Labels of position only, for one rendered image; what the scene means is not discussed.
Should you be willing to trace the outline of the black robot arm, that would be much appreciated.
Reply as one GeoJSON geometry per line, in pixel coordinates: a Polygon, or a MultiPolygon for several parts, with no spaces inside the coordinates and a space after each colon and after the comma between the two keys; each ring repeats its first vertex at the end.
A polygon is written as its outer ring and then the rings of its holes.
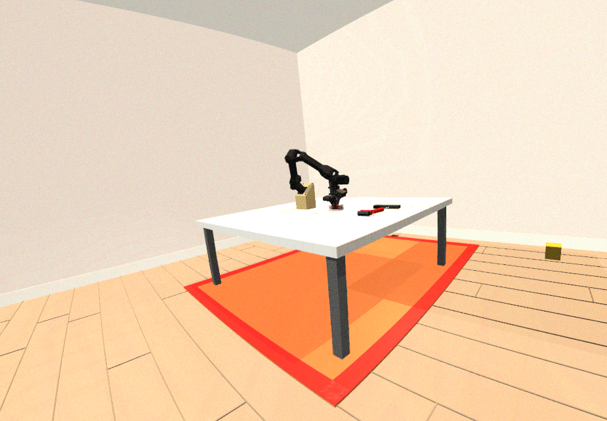
{"type": "MultiPolygon", "coordinates": [[[[298,194],[303,194],[307,187],[304,187],[301,182],[301,176],[297,174],[297,166],[296,163],[301,161],[306,163],[307,165],[313,167],[318,170],[320,175],[325,179],[329,180],[329,185],[337,185],[337,184],[348,184],[349,177],[345,175],[339,175],[339,172],[330,167],[329,165],[323,165],[320,162],[313,159],[311,156],[307,155],[306,152],[300,151],[298,149],[290,149],[286,156],[284,157],[285,162],[289,165],[289,170],[291,171],[291,180],[289,184],[291,184],[292,190],[297,190],[298,194]],[[297,154],[300,156],[297,157],[297,154]],[[335,174],[333,174],[335,172],[335,174]]],[[[339,196],[341,198],[346,197],[347,189],[334,189],[334,196],[339,196]],[[337,195],[336,195],[337,194],[337,195]]]]}

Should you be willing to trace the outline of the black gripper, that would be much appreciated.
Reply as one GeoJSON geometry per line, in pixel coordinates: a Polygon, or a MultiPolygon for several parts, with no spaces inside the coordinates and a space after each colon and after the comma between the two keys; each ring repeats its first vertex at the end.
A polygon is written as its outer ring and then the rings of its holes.
{"type": "Polygon", "coordinates": [[[333,206],[334,209],[336,209],[336,205],[339,205],[339,202],[341,200],[341,197],[339,196],[334,196],[334,189],[339,189],[339,185],[333,185],[333,186],[329,186],[328,189],[330,190],[329,195],[326,195],[323,197],[323,201],[329,201],[331,203],[331,205],[333,206]]]}

